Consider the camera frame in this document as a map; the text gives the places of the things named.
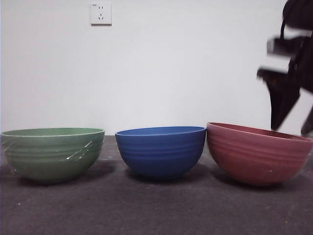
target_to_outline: outlet faceplate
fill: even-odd
[[[112,24],[112,4],[109,2],[98,2],[90,5],[91,25]]]

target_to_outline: ridged bowl exterior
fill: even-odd
[[[202,154],[205,128],[155,127],[132,133],[142,130],[150,134],[123,135],[122,131],[115,135],[124,162],[138,174],[156,180],[177,178],[190,170]]]
[[[214,161],[231,177],[265,186],[297,174],[308,159],[313,141],[273,131],[208,123],[207,144]]]
[[[8,163],[20,175],[40,183],[58,183],[83,174],[98,158],[104,131],[80,135],[1,135]]]

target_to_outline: gray table surface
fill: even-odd
[[[288,181],[258,188],[229,178],[205,146],[198,164],[169,182],[144,179],[105,136],[80,178],[43,186],[2,160],[1,235],[313,235],[313,160]]]

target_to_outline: pink bowl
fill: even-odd
[[[265,186],[294,176],[306,163],[313,141],[274,131],[208,122],[214,161],[241,182]]]

